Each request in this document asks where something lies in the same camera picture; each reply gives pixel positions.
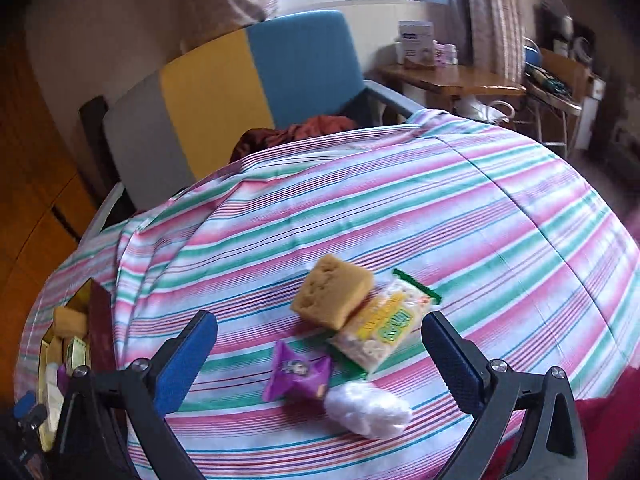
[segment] wooden side table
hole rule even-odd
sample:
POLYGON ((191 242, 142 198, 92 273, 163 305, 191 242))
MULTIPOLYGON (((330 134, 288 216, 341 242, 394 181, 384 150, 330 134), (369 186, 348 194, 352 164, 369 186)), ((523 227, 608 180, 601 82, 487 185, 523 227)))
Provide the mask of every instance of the wooden side table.
POLYGON ((427 69, 393 64, 379 67, 378 73, 386 86, 399 93, 402 93, 402 83, 407 83, 438 95, 442 100, 441 106, 448 112, 453 111, 455 101, 463 96, 522 96, 526 92, 519 83, 472 66, 427 69))

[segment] metal bolt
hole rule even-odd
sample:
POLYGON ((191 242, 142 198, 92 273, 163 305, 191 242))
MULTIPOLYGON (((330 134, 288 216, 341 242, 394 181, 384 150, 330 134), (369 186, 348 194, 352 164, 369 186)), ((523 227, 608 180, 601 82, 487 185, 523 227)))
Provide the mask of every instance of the metal bolt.
POLYGON ((566 378, 566 372, 564 370, 562 370, 562 368, 560 368, 558 366, 552 366, 551 367, 551 375, 553 375, 553 377, 555 377, 556 379, 564 379, 564 378, 566 378))
POLYGON ((135 372, 144 372, 151 362, 146 357, 140 357, 131 363, 131 368, 135 372))
POLYGON ((80 365, 74 370, 74 377, 84 377, 89 373, 89 367, 86 365, 80 365))
POLYGON ((489 366, 491 367, 491 370, 498 372, 499 374, 505 373, 509 369, 509 365, 502 359, 492 359, 489 362, 489 366))

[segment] gray armrest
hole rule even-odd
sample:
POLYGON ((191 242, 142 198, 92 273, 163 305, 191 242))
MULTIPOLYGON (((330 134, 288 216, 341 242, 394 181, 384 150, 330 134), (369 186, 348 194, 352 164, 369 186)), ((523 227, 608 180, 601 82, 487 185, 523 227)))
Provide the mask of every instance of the gray armrest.
POLYGON ((123 193, 124 184, 121 182, 117 183, 115 186, 113 186, 113 188, 111 188, 111 191, 107 195, 107 198, 104 199, 104 202, 102 202, 102 204, 100 205, 100 209, 98 209, 98 212, 94 215, 94 218, 91 220, 89 227, 82 235, 82 239, 80 240, 78 247, 81 247, 82 244, 100 234, 100 231, 102 231, 104 223, 107 221, 107 218, 111 213, 113 206, 115 206, 116 202, 120 199, 123 193))
POLYGON ((419 105, 417 102, 380 83, 365 79, 364 86, 371 96, 385 105, 391 106, 396 112, 402 115, 402 117, 409 118, 416 112, 424 110, 424 106, 419 105))

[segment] crumpled white plastic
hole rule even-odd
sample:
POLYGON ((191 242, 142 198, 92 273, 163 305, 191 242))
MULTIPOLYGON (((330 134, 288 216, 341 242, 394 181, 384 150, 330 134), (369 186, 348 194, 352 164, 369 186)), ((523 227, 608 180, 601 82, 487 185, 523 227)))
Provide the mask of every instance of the crumpled white plastic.
POLYGON ((347 430, 380 440, 402 434, 413 415, 406 400, 367 381, 331 388, 324 398, 324 409, 347 430))

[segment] dark red fabric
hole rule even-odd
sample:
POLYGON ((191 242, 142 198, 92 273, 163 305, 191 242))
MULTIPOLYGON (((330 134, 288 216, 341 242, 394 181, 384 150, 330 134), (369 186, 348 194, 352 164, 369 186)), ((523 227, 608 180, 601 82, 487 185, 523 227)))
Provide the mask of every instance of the dark red fabric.
POLYGON ((347 117, 320 115, 312 117, 304 124, 294 124, 286 130, 272 130, 270 128, 254 128, 248 130, 236 144, 229 163, 235 162, 250 153, 260 152, 272 146, 279 146, 294 140, 321 137, 338 132, 356 130, 358 125, 347 117))
MULTIPOLYGON (((627 368, 608 397, 576 400, 589 458, 589 480, 606 480, 627 446, 640 432, 640 371, 627 368)), ((513 439, 503 443, 483 480, 500 478, 513 439)))

